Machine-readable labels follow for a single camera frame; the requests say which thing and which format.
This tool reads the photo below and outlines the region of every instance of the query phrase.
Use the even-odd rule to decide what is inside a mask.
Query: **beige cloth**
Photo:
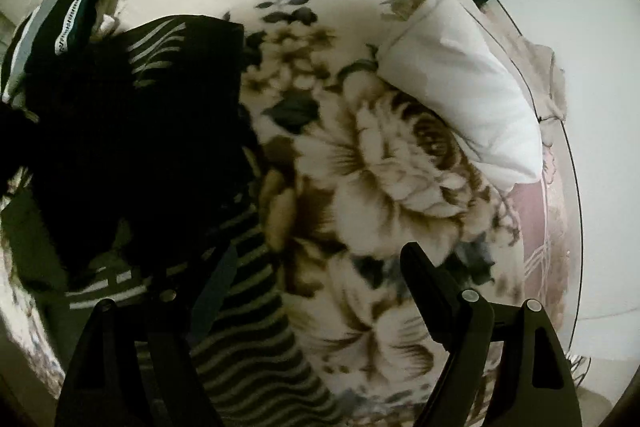
[[[564,74],[556,64],[554,51],[533,44],[517,31],[503,30],[497,21],[482,12],[472,0],[458,0],[482,29],[492,54],[517,80],[527,102],[540,122],[544,145],[551,146],[552,125],[566,118]]]

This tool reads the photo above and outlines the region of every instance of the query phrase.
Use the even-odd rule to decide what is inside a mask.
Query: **round silver screw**
[[[175,299],[175,297],[178,294],[175,292],[175,290],[164,290],[161,294],[160,294],[160,300],[162,302],[171,302],[172,300]]]
[[[478,302],[480,296],[473,290],[464,290],[462,292],[462,298],[467,302]]]
[[[527,308],[529,308],[532,312],[542,311],[542,304],[540,304],[535,299],[529,299],[527,301]]]

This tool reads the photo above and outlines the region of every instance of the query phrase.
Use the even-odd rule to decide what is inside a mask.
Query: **white pillow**
[[[536,115],[457,0],[424,0],[377,58],[379,76],[434,110],[498,189],[540,179]]]

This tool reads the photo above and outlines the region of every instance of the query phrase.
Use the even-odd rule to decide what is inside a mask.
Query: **bed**
[[[95,38],[102,38],[105,27],[113,30],[113,21],[117,22],[117,34],[171,14],[204,14],[245,26],[248,54],[257,62],[243,75],[241,102],[254,116],[254,131],[262,145],[262,162],[255,161],[260,184],[254,195],[266,243],[276,254],[273,269],[303,352],[332,394],[343,403],[350,403],[349,425],[359,426],[412,422],[446,359],[442,348],[415,328],[415,307],[400,296],[394,259],[384,255],[353,257],[344,252],[345,243],[350,251],[360,253],[388,248],[383,244],[388,232],[367,228],[367,223],[375,223],[376,216],[361,223],[348,221],[349,215],[363,212],[362,202],[381,201],[386,189],[374,185],[364,192],[350,192],[344,188],[344,181],[357,168],[345,172],[329,163],[322,164],[336,146],[344,146],[339,142],[340,136],[353,132],[350,126],[356,125],[358,115],[351,107],[357,97],[373,93],[371,102],[378,118],[378,123],[370,124],[373,130],[385,135],[391,127],[402,124],[395,112],[394,104],[398,102],[394,95],[373,74],[372,49],[383,36],[380,27],[371,23],[371,7],[377,13],[386,6],[385,2],[388,4],[389,0],[101,0],[98,22],[103,25],[98,24],[94,32]],[[482,6],[482,13],[499,28],[503,45],[512,46],[511,54],[507,54],[517,54],[521,35],[501,4],[491,0]],[[357,32],[349,34],[345,28],[357,28],[370,39],[361,42]],[[335,39],[347,45],[338,50],[333,45]],[[293,66],[283,58],[290,53],[297,61]],[[263,63],[273,69],[271,76],[275,74],[289,84],[283,87],[266,82],[260,76]],[[329,90],[319,108],[309,109],[308,98],[300,93],[309,93],[327,79],[338,77],[347,86],[342,97]],[[292,85],[297,95],[282,97],[279,92]],[[387,128],[380,119],[386,119]],[[332,128],[334,121],[340,123],[337,128]],[[314,129],[302,131],[310,123],[315,123]],[[482,267],[473,274],[467,270],[460,277],[479,287],[489,300],[519,303],[523,297],[539,299],[559,331],[563,346],[568,347],[575,310],[566,308],[564,296],[571,256],[581,248],[576,231],[579,223],[570,219],[575,216],[577,187],[562,122],[549,124],[541,181],[517,185],[506,198],[491,200],[500,223],[483,229],[490,237],[485,235],[482,248],[491,251],[496,263],[490,277],[484,274],[483,278]],[[367,150],[357,149],[364,145],[352,147],[353,155],[367,155]],[[465,186],[478,184],[473,190],[482,192],[485,183],[470,174]],[[383,212],[382,203],[374,204]],[[333,225],[326,222],[328,205],[334,209]],[[383,216],[382,221],[389,219]],[[393,219],[402,219],[402,214]],[[345,227],[339,234],[342,243],[336,245],[335,229],[340,226]],[[60,348],[52,347],[47,332],[51,318],[43,321],[38,313],[37,292],[20,283],[6,241],[2,256],[2,277],[6,282],[2,286],[6,292],[2,315],[14,342],[25,352],[50,393],[57,396],[66,365],[60,358],[68,362],[73,336],[63,349],[64,354]],[[119,274],[130,269],[112,268]],[[135,281],[129,279],[125,284],[134,285]],[[333,292],[323,290],[330,285],[334,285]],[[111,293],[105,294],[89,285],[70,301],[90,303],[118,290],[111,287]],[[405,337],[398,335],[406,330]],[[350,341],[341,343],[344,338]],[[482,420],[491,396],[499,359],[499,347],[495,347],[470,425]]]

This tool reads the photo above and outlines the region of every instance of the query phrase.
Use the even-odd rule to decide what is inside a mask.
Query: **floral blanket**
[[[518,305],[525,295],[545,302],[544,277],[525,285],[526,269],[534,271],[525,259],[552,251],[544,225],[527,240],[518,215],[532,190],[544,200],[545,182],[521,190],[519,202],[517,192],[499,194],[437,114],[376,76],[388,20],[420,2],[401,1],[104,0],[98,7],[116,19],[117,32],[180,13],[245,26],[241,102],[259,143],[249,154],[271,262],[298,342],[350,425],[412,421],[447,358],[401,277],[406,242],[418,241],[461,285]],[[499,353],[494,346],[470,422],[486,408]]]

